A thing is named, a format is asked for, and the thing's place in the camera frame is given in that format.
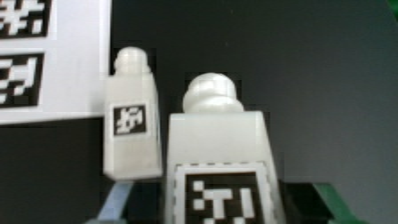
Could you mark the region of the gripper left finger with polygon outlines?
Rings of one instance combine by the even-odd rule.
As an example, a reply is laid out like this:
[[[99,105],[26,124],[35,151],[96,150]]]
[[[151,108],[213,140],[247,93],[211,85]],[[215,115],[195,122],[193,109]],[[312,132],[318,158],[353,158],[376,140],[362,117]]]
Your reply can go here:
[[[85,221],[85,224],[128,224],[128,221],[122,218],[122,212],[131,188],[131,183],[113,183],[97,216]]]

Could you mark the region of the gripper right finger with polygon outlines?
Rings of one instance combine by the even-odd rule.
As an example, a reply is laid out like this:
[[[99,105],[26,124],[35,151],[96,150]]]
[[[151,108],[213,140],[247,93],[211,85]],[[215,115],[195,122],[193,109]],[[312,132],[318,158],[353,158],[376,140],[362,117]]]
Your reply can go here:
[[[327,183],[316,183],[314,190],[332,215],[327,224],[369,224],[357,218],[334,186]]]

